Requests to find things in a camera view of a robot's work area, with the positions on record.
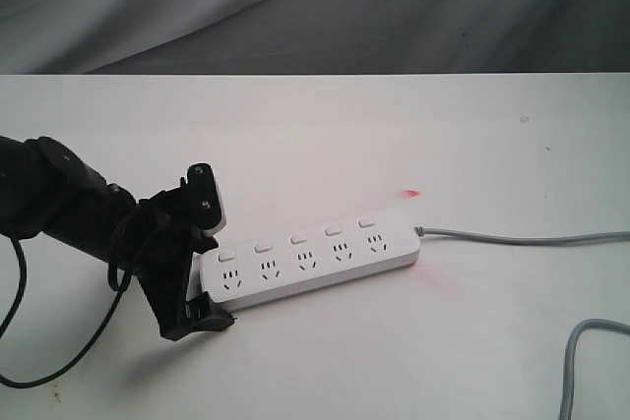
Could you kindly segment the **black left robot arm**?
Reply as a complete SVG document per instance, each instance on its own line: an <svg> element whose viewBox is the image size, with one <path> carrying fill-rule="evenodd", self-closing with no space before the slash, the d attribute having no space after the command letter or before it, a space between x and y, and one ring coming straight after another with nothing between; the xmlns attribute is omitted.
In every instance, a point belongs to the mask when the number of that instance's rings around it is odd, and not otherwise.
<svg viewBox="0 0 630 420"><path fill-rule="evenodd" d="M191 165L177 187L137 200L54 139L1 140L2 234L25 240L44 233L105 262L118 293L138 279L166 339L233 325L207 291L188 293L194 256L217 248L224 226L207 163Z"/></svg>

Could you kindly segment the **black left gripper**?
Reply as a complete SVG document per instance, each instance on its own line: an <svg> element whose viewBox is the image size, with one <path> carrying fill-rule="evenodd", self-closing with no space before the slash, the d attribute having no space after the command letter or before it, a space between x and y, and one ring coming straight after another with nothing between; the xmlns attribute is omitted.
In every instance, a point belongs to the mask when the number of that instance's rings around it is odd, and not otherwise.
<svg viewBox="0 0 630 420"><path fill-rule="evenodd" d="M219 246L220 230L193 226L194 192L189 186L136 201L126 190L109 188L113 233L108 250L108 285L117 293L137 278L157 319L160 336L176 341L191 331L223 331L234 316L201 293L186 303L192 253Z"/></svg>

